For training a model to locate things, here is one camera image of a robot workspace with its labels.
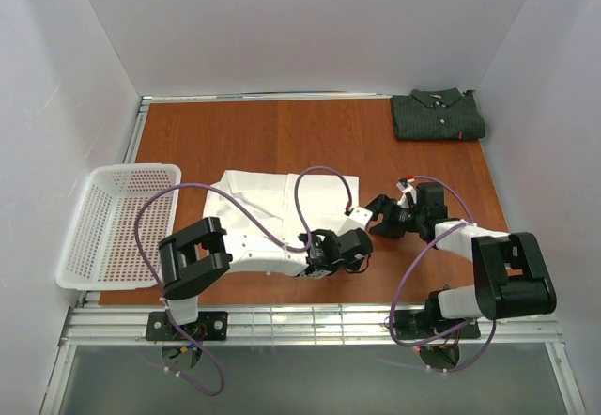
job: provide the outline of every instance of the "white wall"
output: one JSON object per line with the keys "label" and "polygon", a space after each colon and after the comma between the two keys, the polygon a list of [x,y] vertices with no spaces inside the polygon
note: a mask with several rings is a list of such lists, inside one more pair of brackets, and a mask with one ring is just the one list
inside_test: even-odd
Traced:
{"label": "white wall", "polygon": [[140,94],[478,85],[525,0],[90,0]]}
{"label": "white wall", "polygon": [[0,412],[38,413],[74,293],[54,271],[85,177],[138,95],[87,0],[0,0]]}
{"label": "white wall", "polygon": [[532,230],[568,358],[601,409],[601,0],[527,0],[479,91],[508,223]]}

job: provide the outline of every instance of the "folded dark green shirt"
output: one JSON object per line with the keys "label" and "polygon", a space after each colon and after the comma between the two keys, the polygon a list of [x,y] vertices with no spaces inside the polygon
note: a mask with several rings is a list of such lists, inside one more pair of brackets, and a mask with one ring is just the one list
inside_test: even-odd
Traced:
{"label": "folded dark green shirt", "polygon": [[473,91],[413,90],[409,96],[392,96],[391,107],[397,140],[478,140],[485,136]]}

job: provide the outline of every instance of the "white laundry basket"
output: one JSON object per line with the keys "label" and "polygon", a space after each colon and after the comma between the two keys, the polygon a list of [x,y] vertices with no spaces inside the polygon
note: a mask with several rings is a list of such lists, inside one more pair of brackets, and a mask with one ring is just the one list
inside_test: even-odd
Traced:
{"label": "white laundry basket", "polygon": [[[92,172],[71,223],[56,282],[76,290],[133,290],[155,284],[133,238],[133,222],[150,196],[176,185],[173,164],[122,164]],[[146,254],[161,275],[157,244],[172,233],[178,191],[156,200],[141,222]]]}

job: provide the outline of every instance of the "tabletop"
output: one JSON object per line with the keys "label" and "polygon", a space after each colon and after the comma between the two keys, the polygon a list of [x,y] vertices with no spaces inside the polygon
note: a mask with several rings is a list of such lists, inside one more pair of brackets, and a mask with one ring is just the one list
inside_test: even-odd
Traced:
{"label": "tabletop", "polygon": [[[506,230],[499,199],[480,143],[399,142],[388,99],[261,100],[150,105],[136,162],[173,163],[182,182],[215,183],[223,171],[299,173],[328,165],[359,177],[360,205],[408,175],[439,178],[467,202],[477,223]],[[206,192],[179,193],[174,232],[202,217]],[[463,217],[447,193],[451,217]],[[322,279],[277,274],[225,274],[200,296],[203,304],[390,302],[401,277],[425,244],[416,234],[401,239],[371,236],[374,253],[364,274],[337,272]],[[446,284],[473,283],[471,262],[432,251],[414,271],[401,300],[424,302]],[[106,291],[100,305],[159,304],[156,287]]]}

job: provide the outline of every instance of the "folded white garment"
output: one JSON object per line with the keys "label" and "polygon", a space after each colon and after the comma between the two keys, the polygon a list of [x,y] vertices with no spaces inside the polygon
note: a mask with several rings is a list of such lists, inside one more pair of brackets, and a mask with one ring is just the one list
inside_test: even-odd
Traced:
{"label": "folded white garment", "polygon": [[[213,186],[234,196],[269,231],[278,238],[295,238],[304,232],[294,205],[297,174],[261,174],[225,171]],[[359,202],[359,178],[345,177]],[[312,230],[337,231],[346,219],[347,191],[337,176],[307,175],[299,188],[300,209]],[[215,192],[209,192],[203,217],[218,216],[230,232],[263,235],[236,207]]]}

